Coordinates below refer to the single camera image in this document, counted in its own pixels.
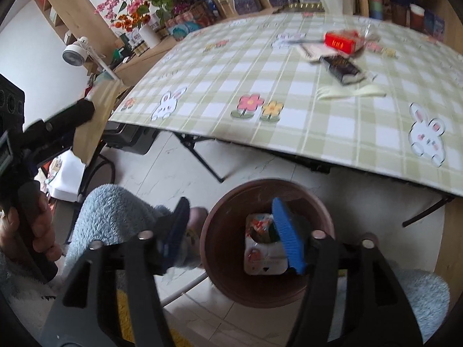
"red box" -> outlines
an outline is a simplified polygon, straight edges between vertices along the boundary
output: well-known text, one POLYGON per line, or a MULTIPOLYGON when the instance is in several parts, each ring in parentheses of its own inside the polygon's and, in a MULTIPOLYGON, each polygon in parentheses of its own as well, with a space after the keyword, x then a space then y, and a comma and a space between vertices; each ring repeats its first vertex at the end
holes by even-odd
POLYGON ((353 54, 363 46, 364 39, 355 30, 329 31, 325 34, 325 45, 353 54))

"hand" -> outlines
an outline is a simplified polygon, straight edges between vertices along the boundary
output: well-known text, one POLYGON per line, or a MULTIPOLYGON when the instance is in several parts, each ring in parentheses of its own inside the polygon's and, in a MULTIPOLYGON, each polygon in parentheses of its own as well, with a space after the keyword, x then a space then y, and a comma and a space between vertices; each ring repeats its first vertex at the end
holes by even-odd
MULTIPOLYGON (((61 257, 61 248, 55 243, 55 229, 52 226, 52 212, 48 206, 47 197, 41 193, 38 200, 40 215, 31 224, 35 236, 32 246, 38 253, 45 253, 48 260, 55 262, 61 257)), ((19 227, 19 216, 15 208, 0 221, 0 249, 10 260, 26 264, 25 252, 15 239, 19 227)))

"white vase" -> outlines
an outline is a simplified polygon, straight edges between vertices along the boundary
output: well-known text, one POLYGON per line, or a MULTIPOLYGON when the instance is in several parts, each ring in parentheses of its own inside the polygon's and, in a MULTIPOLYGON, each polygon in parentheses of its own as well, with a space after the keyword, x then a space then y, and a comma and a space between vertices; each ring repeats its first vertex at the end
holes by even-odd
POLYGON ((150 48, 156 47, 161 42, 150 25, 143 25, 138 32, 150 48))

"white fan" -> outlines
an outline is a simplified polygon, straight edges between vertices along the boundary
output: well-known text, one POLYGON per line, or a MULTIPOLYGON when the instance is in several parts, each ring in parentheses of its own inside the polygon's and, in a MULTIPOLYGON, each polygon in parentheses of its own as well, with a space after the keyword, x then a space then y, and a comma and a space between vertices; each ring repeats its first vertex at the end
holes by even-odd
POLYGON ((75 67, 81 67, 84 65, 88 56, 105 69, 114 80, 119 80, 119 77, 98 56, 93 47, 89 44, 89 39, 85 36, 81 37, 74 44, 68 45, 63 51, 64 61, 75 67))

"person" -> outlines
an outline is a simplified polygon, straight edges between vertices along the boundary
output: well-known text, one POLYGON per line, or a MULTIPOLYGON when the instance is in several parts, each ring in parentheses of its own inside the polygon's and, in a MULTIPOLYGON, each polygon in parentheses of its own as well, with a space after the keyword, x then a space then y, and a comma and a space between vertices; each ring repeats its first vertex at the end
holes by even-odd
MULTIPOLYGON (((40 195, 38 205, 41 213, 31 224, 35 236, 33 248, 48 260, 58 261, 62 252, 55 241, 52 213, 44 194, 40 195)), ((167 222, 161 217, 170 213, 166 207, 153 207, 120 186, 107 184, 96 188, 82 205, 62 270, 44 285, 25 266, 25 252, 15 240, 18 212, 11 208, 0 223, 0 290, 18 319, 38 340, 64 279, 93 240, 106 245, 127 241, 138 232, 159 229, 158 223, 167 222)), ((206 217, 205 208, 190 209, 176 267, 193 268, 201 264, 199 240, 206 217)))
MULTIPOLYGON (((33 247, 37 252, 46 254, 50 261, 56 261, 61 250, 55 243, 45 195, 41 195, 39 207, 42 213, 32 224, 35 235, 33 247)), ((90 242, 102 240, 105 244, 116 244, 126 241, 140 231, 155 229, 157 222, 163 220, 161 217, 169 213, 164 206, 152 207, 117 185, 95 189, 80 211, 63 273, 48 285, 43 285, 24 268, 24 259, 14 239, 19 220, 15 210, 11 210, 0 225, 0 251, 3 252, 0 254, 0 289, 19 320, 38 339, 62 279, 66 278, 90 242)), ((206 217, 204 208, 190 210, 187 233, 176 266, 195 267, 201 263, 198 243, 206 217)), ((425 342, 437 331, 447 314, 450 303, 448 285, 434 273, 401 269, 395 263, 390 265, 410 302, 425 342)), ((341 335, 346 288, 346 277, 339 278, 329 340, 341 335)))

